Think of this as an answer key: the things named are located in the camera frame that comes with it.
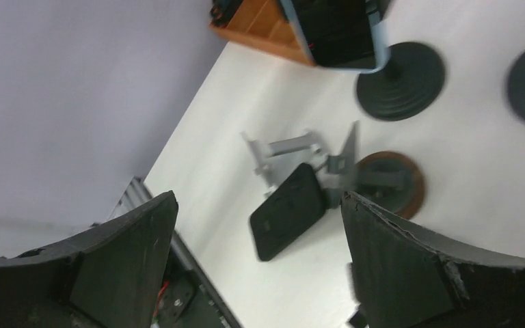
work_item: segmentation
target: black curved panel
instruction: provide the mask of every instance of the black curved panel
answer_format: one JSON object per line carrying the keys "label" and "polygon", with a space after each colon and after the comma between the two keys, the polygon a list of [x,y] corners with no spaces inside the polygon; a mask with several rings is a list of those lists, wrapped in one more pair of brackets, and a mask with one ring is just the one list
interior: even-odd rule
{"label": "black curved panel", "polygon": [[525,258],[460,243],[356,193],[341,212],[369,327],[525,328]]}
{"label": "black curved panel", "polygon": [[177,213],[170,191],[58,243],[0,258],[0,327],[149,327]]}

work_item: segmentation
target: white table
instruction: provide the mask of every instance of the white table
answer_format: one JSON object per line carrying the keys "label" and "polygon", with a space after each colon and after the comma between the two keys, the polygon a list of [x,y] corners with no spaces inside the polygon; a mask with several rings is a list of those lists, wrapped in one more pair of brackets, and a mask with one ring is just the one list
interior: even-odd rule
{"label": "white table", "polygon": [[525,123],[504,82],[525,49],[525,3],[397,0],[390,43],[419,40],[446,60],[425,111],[378,122],[355,102],[355,76],[229,44],[146,179],[174,190],[181,236],[246,328],[346,327],[355,309],[338,210],[271,262],[259,262],[248,219],[265,184],[239,133],[275,141],[322,133],[338,152],[360,121],[360,156],[394,150],[419,163],[425,205],[414,221],[479,247],[525,257]]}

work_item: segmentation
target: red wire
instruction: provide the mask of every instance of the red wire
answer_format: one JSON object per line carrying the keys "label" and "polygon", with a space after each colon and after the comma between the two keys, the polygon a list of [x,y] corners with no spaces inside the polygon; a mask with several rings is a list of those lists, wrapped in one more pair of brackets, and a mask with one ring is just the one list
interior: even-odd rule
{"label": "red wire", "polygon": [[156,309],[154,310],[154,317],[158,315],[158,307],[160,306],[160,299],[162,299],[162,295],[164,295],[164,292],[166,291],[166,288],[170,285],[169,281],[165,281],[164,285],[160,289],[160,292],[158,293],[158,302],[156,303]]}

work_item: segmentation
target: gray metal bracket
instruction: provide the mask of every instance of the gray metal bracket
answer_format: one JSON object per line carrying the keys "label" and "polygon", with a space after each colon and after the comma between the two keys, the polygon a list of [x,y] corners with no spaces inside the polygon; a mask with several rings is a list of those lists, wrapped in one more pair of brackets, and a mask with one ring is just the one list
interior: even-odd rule
{"label": "gray metal bracket", "polygon": [[354,122],[339,155],[330,155],[320,134],[314,131],[307,131],[301,137],[272,143],[250,140],[245,133],[242,136],[256,162],[255,174],[262,176],[267,183],[265,196],[269,197],[300,164],[308,163],[315,172],[325,168],[327,175],[336,177],[336,184],[325,188],[327,206],[336,208],[343,191],[355,188],[357,129],[358,123]]}
{"label": "gray metal bracket", "polygon": [[301,137],[263,143],[251,140],[241,133],[256,162],[254,173],[266,182],[269,197],[301,163],[308,163],[319,171],[329,154],[321,136],[307,130]]}

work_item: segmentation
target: gray wall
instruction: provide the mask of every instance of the gray wall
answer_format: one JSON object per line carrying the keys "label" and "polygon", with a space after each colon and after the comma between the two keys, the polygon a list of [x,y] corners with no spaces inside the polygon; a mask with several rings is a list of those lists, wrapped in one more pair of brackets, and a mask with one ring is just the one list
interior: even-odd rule
{"label": "gray wall", "polygon": [[87,228],[0,217],[0,256],[18,256],[24,251],[60,241]]}
{"label": "gray wall", "polygon": [[209,8],[210,0],[0,1],[0,220],[108,218],[224,47],[208,30]]}

